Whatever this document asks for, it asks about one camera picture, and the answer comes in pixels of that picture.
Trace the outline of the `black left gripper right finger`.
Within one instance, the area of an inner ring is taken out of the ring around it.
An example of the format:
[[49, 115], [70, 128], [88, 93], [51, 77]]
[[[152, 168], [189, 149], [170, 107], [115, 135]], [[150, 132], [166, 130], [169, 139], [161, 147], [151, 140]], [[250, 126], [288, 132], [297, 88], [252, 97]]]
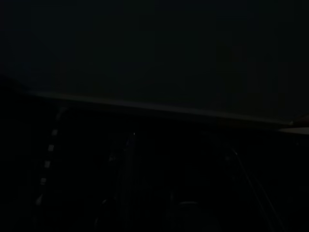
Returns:
[[212, 175], [225, 232], [288, 231], [261, 182], [236, 150], [220, 140], [212, 142]]

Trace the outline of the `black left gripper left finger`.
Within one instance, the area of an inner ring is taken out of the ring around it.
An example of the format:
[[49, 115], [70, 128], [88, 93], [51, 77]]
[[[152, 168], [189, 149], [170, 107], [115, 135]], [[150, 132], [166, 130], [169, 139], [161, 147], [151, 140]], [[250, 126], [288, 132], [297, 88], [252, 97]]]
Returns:
[[117, 134], [106, 174], [107, 187], [95, 217], [96, 232], [147, 232], [149, 188], [142, 183], [140, 132]]

